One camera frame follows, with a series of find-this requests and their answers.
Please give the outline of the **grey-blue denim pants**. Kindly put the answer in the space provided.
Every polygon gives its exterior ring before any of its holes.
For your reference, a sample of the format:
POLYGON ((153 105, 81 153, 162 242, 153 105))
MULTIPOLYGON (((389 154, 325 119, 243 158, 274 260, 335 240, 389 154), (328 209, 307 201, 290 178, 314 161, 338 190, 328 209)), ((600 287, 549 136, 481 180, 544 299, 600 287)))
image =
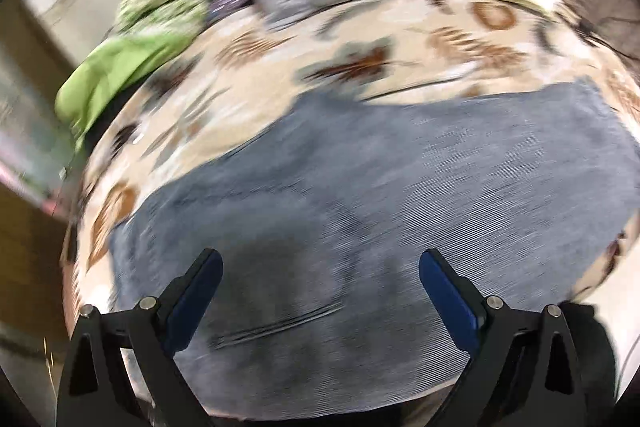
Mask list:
POLYGON ((114 228, 116 305, 214 248, 224 276, 176 358, 202 406, 258 421, 372 410, 465 363, 420 283, 423 251, 537 311, 638 207, 638 143, 587 79, 421 105, 310 91, 114 228))

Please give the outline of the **stained glass door panel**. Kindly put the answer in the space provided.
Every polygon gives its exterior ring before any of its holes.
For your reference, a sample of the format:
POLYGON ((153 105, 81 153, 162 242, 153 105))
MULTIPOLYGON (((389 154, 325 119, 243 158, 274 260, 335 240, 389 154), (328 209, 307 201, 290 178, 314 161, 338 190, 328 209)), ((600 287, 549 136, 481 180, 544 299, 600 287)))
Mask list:
POLYGON ((52 107, 1 54, 1 184, 49 216, 68 213, 75 144, 52 107))

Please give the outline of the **bright green cloth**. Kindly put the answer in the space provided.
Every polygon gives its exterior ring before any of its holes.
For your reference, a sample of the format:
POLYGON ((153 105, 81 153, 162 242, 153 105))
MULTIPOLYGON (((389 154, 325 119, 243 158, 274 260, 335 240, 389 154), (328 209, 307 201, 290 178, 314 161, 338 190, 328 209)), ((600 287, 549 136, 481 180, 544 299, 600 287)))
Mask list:
POLYGON ((116 94, 181 54, 194 32, 151 28, 107 38, 58 89, 54 110, 79 150, 89 129, 116 94))

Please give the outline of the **beige leaf-print blanket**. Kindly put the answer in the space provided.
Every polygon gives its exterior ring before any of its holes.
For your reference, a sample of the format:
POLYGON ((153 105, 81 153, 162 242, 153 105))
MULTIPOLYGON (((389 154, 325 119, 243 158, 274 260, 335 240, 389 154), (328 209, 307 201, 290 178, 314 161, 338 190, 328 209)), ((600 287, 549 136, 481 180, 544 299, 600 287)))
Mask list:
POLYGON ((155 190, 253 138, 303 92, 416 104, 590 77, 631 132, 639 89, 561 0, 358 0, 271 31, 235 12, 105 109, 62 254, 63 310, 114 303, 107 239, 155 190))

